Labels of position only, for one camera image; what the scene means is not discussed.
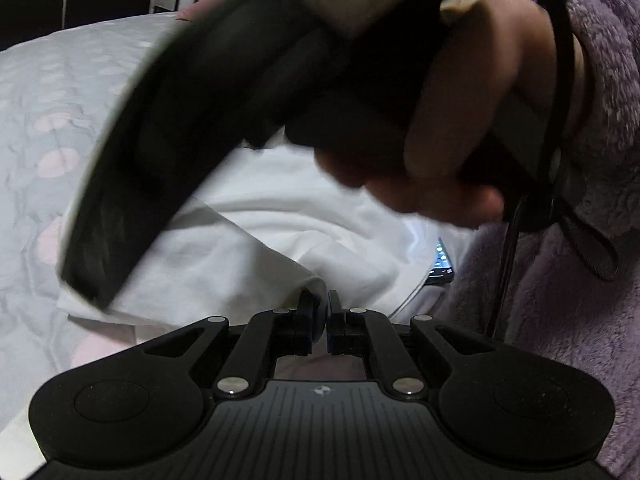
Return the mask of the person's right hand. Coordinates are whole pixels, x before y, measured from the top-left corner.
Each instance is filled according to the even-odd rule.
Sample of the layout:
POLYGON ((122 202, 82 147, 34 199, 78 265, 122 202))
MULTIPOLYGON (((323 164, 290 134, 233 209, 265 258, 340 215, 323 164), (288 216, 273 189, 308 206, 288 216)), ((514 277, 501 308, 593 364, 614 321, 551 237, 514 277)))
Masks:
POLYGON ((457 172, 491 128, 525 136, 527 115, 551 105, 555 45, 548 13, 532 0, 477 0, 451 11, 448 44, 427 81, 405 142, 403 174, 318 150, 317 165, 384 206, 476 229, 500 221, 501 194, 457 172))

